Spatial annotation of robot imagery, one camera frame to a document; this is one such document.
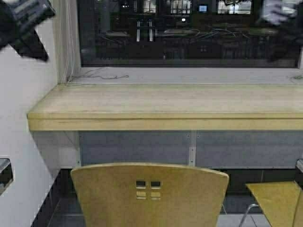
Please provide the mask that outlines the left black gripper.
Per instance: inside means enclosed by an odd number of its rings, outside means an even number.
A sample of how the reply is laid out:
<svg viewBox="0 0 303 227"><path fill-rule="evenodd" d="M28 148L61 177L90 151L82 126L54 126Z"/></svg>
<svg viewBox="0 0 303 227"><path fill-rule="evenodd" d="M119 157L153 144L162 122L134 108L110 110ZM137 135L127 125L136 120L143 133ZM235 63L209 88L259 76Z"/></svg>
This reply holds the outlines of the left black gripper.
<svg viewBox="0 0 303 227"><path fill-rule="evenodd" d="M49 61L35 28L55 16L48 0L0 2L0 48L11 46L19 56Z"/></svg>

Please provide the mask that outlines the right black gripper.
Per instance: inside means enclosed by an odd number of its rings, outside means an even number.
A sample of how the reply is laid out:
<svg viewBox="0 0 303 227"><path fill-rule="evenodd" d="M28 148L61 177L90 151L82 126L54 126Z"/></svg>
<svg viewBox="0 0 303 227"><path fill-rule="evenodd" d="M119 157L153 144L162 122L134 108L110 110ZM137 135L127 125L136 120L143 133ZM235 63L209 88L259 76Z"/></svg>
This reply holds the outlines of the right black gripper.
<svg viewBox="0 0 303 227"><path fill-rule="evenodd" d="M275 31L276 41L269 48L269 62L280 60L294 49L303 47L303 2L283 3L282 0L265 0L255 22L261 28Z"/></svg>

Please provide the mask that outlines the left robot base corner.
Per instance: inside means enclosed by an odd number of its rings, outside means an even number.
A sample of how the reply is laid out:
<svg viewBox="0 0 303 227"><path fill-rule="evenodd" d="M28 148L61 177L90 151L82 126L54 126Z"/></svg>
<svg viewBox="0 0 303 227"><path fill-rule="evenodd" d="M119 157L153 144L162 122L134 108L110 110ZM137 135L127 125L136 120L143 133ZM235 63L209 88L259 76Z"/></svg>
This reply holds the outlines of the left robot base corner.
<svg viewBox="0 0 303 227"><path fill-rule="evenodd" d="M2 195L13 182L13 170L10 159L0 159L0 195Z"/></svg>

